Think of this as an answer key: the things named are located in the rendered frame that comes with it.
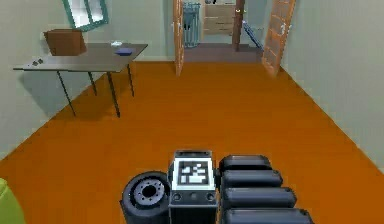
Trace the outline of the dark brown wooden post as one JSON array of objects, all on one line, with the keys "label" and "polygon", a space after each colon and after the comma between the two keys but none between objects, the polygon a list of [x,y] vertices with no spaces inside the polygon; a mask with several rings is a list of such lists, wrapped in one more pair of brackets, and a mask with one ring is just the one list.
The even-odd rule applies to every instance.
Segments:
[{"label": "dark brown wooden post", "polygon": [[245,0],[236,0],[236,6],[234,11],[234,25],[232,34],[232,46],[235,51],[239,50],[242,20],[244,14]]}]

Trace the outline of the light wooden chest of drawers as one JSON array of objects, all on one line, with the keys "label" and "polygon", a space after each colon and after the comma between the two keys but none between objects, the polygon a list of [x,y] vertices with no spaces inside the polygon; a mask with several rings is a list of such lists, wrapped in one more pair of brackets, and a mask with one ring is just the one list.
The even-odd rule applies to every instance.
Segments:
[{"label": "light wooden chest of drawers", "polygon": [[234,4],[206,4],[203,19],[204,34],[231,35],[233,33],[234,14]]}]

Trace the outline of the brown cardboard box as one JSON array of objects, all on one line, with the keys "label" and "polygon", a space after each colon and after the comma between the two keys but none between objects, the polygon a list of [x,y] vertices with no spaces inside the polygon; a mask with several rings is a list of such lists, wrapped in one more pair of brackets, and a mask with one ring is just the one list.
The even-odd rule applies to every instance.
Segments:
[{"label": "brown cardboard box", "polygon": [[53,56],[78,56],[86,51],[82,32],[77,29],[53,29],[44,33]]}]

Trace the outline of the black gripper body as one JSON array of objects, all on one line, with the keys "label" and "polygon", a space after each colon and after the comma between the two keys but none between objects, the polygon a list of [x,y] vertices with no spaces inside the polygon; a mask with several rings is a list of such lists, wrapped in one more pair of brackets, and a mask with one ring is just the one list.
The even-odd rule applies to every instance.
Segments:
[{"label": "black gripper body", "polygon": [[120,200],[126,224],[169,224],[169,195],[166,173],[147,171],[133,177]]}]

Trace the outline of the teal framed window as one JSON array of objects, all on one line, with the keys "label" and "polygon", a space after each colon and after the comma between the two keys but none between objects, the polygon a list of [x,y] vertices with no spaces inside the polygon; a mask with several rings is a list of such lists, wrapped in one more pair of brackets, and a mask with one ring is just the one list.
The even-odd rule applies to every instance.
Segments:
[{"label": "teal framed window", "polygon": [[70,27],[88,32],[109,23],[106,0],[61,0]]}]

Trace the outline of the blue slanted bar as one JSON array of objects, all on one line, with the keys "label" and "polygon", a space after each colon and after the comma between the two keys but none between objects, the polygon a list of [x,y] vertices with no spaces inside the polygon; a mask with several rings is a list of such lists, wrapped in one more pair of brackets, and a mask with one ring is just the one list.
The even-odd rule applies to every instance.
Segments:
[{"label": "blue slanted bar", "polygon": [[256,45],[256,47],[260,48],[261,50],[264,50],[262,43],[257,39],[255,36],[252,28],[249,26],[248,22],[243,20],[242,21],[244,31],[247,33],[251,41]]}]

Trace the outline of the teal slatted chair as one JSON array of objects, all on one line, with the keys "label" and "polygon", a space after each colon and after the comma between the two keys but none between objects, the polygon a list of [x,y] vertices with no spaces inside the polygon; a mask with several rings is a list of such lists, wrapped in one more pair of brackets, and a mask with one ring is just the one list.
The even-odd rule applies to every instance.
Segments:
[{"label": "teal slatted chair", "polygon": [[185,48],[194,48],[199,44],[200,3],[183,3],[183,40]]}]

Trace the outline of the grey table with black legs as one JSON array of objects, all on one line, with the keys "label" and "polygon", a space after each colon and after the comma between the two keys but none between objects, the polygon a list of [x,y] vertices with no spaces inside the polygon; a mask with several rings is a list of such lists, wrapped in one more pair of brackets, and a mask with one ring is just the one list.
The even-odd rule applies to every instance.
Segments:
[{"label": "grey table with black legs", "polygon": [[[112,73],[118,73],[123,69],[127,69],[131,95],[134,96],[135,91],[132,83],[130,63],[133,62],[148,47],[148,45],[123,43],[121,47],[134,48],[135,52],[133,52],[130,56],[119,56],[115,54],[115,51],[118,48],[111,46],[110,43],[88,43],[86,45],[87,50],[78,56],[52,56],[51,54],[47,54],[37,57],[34,60],[29,60],[26,63],[15,65],[13,69],[16,71],[55,71],[60,79],[65,96],[72,110],[73,106],[61,77],[61,72],[87,72],[94,89],[95,83],[91,74],[93,72],[106,73],[116,115],[120,116]],[[33,66],[32,62],[38,59],[42,59],[44,62],[37,66]]]}]

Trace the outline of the lime green cushion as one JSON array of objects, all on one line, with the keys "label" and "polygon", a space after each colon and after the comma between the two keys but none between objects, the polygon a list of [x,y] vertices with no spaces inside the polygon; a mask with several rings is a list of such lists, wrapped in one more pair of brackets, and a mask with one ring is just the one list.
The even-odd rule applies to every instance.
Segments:
[{"label": "lime green cushion", "polygon": [[0,178],[0,224],[26,224],[23,209],[3,178]]}]

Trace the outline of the orange wooden room door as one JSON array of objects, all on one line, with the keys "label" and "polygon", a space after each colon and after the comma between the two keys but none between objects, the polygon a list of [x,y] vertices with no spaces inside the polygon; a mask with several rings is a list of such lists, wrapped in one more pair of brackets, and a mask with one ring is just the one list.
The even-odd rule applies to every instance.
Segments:
[{"label": "orange wooden room door", "polygon": [[284,54],[296,0],[272,0],[272,9],[264,42],[262,64],[276,76]]},{"label": "orange wooden room door", "polygon": [[183,46],[183,1],[173,0],[173,22],[181,23],[181,32],[174,33],[174,50],[175,50],[175,70],[176,75],[180,76],[184,64],[184,46]]}]

